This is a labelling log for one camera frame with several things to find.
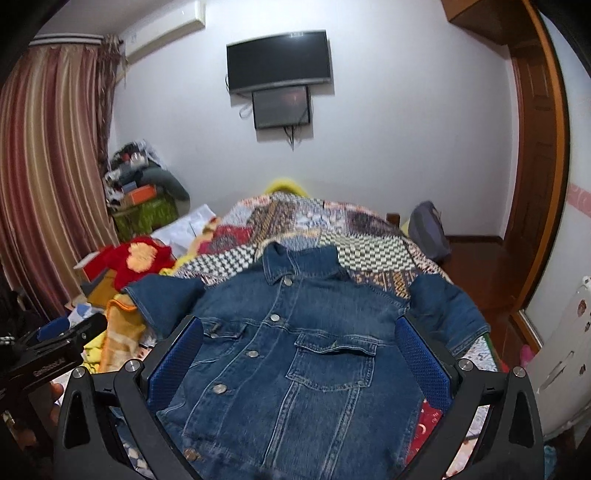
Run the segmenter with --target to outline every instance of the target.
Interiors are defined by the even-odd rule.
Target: black tv screen
[[[257,38],[226,50],[230,93],[330,81],[325,30]]]
[[[299,127],[310,123],[310,101],[306,85],[252,92],[255,128]]]

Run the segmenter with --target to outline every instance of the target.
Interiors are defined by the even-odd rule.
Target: chest pocket
[[[356,336],[337,339],[303,333],[286,377],[322,392],[368,387],[377,343]]]
[[[246,330],[246,323],[240,321],[225,322],[210,317],[202,318],[201,323],[203,325],[203,346],[193,360],[191,367],[215,362],[232,353]]]

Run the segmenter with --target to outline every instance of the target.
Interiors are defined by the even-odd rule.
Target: jacket sleeve
[[[195,302],[205,292],[205,284],[199,278],[150,274],[127,285],[124,292],[154,329],[158,340],[162,340],[190,313]]]
[[[410,285],[410,313],[454,356],[491,331],[476,304],[440,275],[419,275]]]

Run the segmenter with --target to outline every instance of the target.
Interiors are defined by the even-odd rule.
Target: pink wall border
[[[591,218],[591,193],[574,183],[569,183],[566,202]]]

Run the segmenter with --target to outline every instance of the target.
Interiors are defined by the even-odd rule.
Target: orange box
[[[154,197],[156,197],[156,187],[154,185],[144,185],[126,193],[123,200],[121,200],[121,206],[124,208],[133,207]]]

